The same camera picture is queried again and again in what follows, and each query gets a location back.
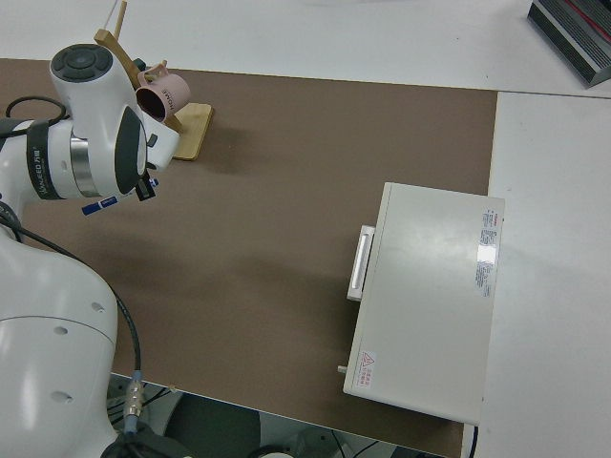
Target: brown surface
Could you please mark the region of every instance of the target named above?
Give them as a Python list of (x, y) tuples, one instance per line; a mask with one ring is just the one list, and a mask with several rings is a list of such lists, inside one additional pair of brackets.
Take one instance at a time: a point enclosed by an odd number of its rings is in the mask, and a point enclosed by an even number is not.
[[(46, 63), (0, 71), (3, 107), (52, 93)], [(196, 162), (175, 161), (155, 199), (87, 218), (79, 202), (36, 205), (27, 226), (123, 296), (147, 380), (458, 456), (462, 425), (343, 394), (336, 367), (357, 317), (346, 292), (360, 226), (375, 223), (384, 182), (485, 194), (496, 93), (181, 74), (216, 112)], [(121, 373), (126, 336), (122, 325)]]

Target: printed label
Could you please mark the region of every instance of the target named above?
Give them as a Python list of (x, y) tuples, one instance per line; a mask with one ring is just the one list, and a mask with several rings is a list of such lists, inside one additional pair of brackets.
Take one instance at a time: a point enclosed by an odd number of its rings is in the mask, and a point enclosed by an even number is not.
[(479, 246), (477, 247), (475, 286), (484, 298), (491, 296), (495, 286), (500, 222), (500, 216), (495, 210), (488, 209), (482, 214)]
[(361, 351), (359, 357), (359, 366), (357, 371), (357, 388), (371, 388), (373, 382), (373, 369), (375, 368), (375, 360), (377, 355), (372, 351)]

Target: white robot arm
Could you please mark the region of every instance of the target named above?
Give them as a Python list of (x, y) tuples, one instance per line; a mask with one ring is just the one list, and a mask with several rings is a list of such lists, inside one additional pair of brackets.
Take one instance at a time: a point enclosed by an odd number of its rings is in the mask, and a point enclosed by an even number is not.
[(129, 456), (109, 447), (105, 406), (116, 295), (78, 260), (20, 243), (19, 220), (39, 199), (145, 194), (179, 135), (141, 111), (106, 48), (66, 48), (51, 74), (70, 119), (0, 119), (0, 456)]

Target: white box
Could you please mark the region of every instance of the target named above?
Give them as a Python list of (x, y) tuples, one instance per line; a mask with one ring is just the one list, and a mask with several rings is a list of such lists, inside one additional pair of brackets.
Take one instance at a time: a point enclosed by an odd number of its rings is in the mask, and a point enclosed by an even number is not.
[(503, 210), (386, 183), (345, 393), (479, 424)]

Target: white table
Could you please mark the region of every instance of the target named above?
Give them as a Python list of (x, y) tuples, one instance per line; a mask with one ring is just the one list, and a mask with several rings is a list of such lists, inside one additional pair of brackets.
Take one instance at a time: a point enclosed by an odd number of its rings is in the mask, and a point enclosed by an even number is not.
[[(112, 3), (3, 5), (0, 56), (50, 59), (91, 42)], [(611, 101), (592, 97), (611, 97), (611, 82), (585, 90), (527, 22), (529, 6), (132, 0), (120, 41), (175, 68), (503, 91), (490, 194), (506, 199), (506, 220), (477, 456), (606, 456)]]

